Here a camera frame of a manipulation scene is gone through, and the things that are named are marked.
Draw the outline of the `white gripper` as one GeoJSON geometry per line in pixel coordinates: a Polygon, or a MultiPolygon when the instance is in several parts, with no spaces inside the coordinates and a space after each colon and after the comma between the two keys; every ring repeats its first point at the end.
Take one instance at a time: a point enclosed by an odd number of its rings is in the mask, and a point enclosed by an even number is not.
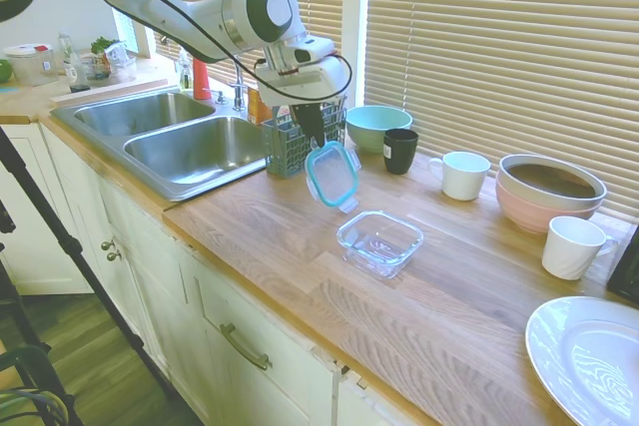
{"type": "Polygon", "coordinates": [[[269,107],[291,106],[292,116],[304,135],[323,147],[323,116],[318,102],[332,100],[345,92],[348,65],[337,56],[328,56],[286,75],[263,64],[256,68],[256,76],[262,101],[269,107]]]}

